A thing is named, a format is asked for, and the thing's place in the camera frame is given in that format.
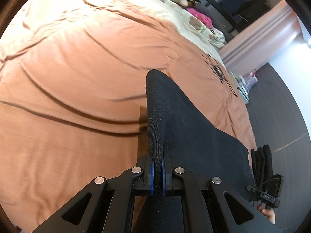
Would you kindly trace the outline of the right hand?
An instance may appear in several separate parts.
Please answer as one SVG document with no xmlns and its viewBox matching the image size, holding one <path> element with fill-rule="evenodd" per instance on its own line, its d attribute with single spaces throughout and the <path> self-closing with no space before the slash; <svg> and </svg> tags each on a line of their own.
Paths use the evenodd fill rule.
<svg viewBox="0 0 311 233">
<path fill-rule="evenodd" d="M 265 216 L 273 225 L 275 224 L 276 217 L 273 209 L 267 209 L 266 205 L 261 203 L 257 206 L 257 211 L 259 211 L 263 216 Z"/>
</svg>

